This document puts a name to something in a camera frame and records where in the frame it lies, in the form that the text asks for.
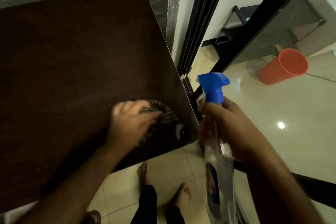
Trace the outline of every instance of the orange plastic cup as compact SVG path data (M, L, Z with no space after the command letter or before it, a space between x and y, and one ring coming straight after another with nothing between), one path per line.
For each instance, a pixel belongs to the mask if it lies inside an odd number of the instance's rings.
M273 85L307 72L308 61L299 51L285 49L264 68L258 71L260 81Z

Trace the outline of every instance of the bare foot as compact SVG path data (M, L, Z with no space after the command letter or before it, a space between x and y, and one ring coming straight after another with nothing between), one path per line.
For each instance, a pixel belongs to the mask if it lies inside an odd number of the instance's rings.
M143 162L141 164L141 166L138 168L138 176L140 179L140 184L142 186L148 185L151 183L150 179L149 179L149 172L148 172L149 168L148 168L148 164L147 162Z
M191 191L187 184L183 183L179 188L178 195L176 197L176 201L173 205L176 205L180 211L183 211L189 204L191 199Z

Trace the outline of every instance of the clear plastic bottle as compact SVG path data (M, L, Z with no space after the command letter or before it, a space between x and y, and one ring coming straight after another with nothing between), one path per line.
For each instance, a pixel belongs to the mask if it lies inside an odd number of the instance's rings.
M205 101L220 106L224 103L222 86L230 84L222 73L198 76ZM233 191L233 157L230 146L221 140L215 120L208 119L208 139L205 144L207 210L212 224L235 224L236 209Z

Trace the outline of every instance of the wooden table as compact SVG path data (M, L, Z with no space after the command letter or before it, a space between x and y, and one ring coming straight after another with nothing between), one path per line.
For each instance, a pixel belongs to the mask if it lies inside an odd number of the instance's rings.
M196 141L197 121L148 0L47 0L0 10L0 213L38 200L102 144L119 101L186 124L118 169Z

